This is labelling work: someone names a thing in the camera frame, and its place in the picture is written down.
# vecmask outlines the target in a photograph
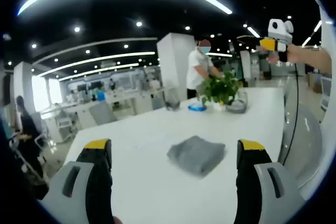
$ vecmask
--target white wall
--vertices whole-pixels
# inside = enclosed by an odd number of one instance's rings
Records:
[[[21,62],[14,67],[14,97],[21,95],[29,114],[35,112],[33,87],[31,85],[32,66]]]
[[[169,33],[156,46],[160,58],[163,86],[167,88],[175,87],[178,99],[186,100],[188,57],[196,47],[194,37]]]

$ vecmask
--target office desk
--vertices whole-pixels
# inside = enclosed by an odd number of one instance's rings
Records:
[[[123,223],[233,223],[237,210],[237,140],[258,141],[277,161],[284,126],[282,89],[245,90],[249,100],[245,114],[211,108],[190,111],[187,106],[196,101],[190,99],[182,102],[177,112],[162,108],[80,131],[65,163],[75,161],[88,142],[109,138],[111,207]],[[180,170],[166,155],[173,144],[193,135],[226,145],[222,162],[203,179]]]

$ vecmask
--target black ceiling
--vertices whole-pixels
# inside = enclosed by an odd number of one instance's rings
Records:
[[[157,37],[169,32],[191,34],[208,38],[212,51],[228,50],[228,39],[234,39],[249,31],[243,24],[253,27],[261,36],[267,35],[271,18],[286,19],[292,16],[293,42],[302,44],[310,36],[320,19],[318,5],[314,0],[218,0],[233,11],[227,15],[203,0],[40,0],[27,8],[20,16],[16,13],[26,0],[5,0],[1,26],[2,34],[8,33],[10,41],[2,41],[0,52],[12,68],[22,60],[33,63],[49,54],[90,42],[116,39]],[[141,20],[143,26],[135,23]],[[80,26],[75,34],[73,28]],[[320,34],[314,35],[309,44],[318,44]],[[38,47],[31,48],[35,42]],[[57,56],[58,62],[48,59],[41,64],[54,68],[79,60],[125,52],[155,51],[156,41],[118,42],[93,46]],[[149,62],[158,64],[157,55],[146,56]],[[122,64],[138,61],[138,57],[120,59]],[[91,70],[97,63],[76,67],[79,72]],[[73,73],[74,68],[65,73]]]

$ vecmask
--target woman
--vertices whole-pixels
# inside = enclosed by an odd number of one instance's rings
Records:
[[[35,127],[33,119],[25,109],[25,102],[20,95],[16,98],[16,105],[22,123],[22,130],[17,135],[17,139],[20,141],[18,149],[23,158],[32,166],[37,174],[43,178],[43,170],[37,159],[39,148],[34,142],[35,138],[39,136],[39,133]]]

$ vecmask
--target folded gray cloth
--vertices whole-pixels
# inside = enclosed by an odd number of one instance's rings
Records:
[[[210,143],[198,136],[192,136],[173,145],[167,156],[181,169],[204,177],[222,161],[224,147],[225,144]]]

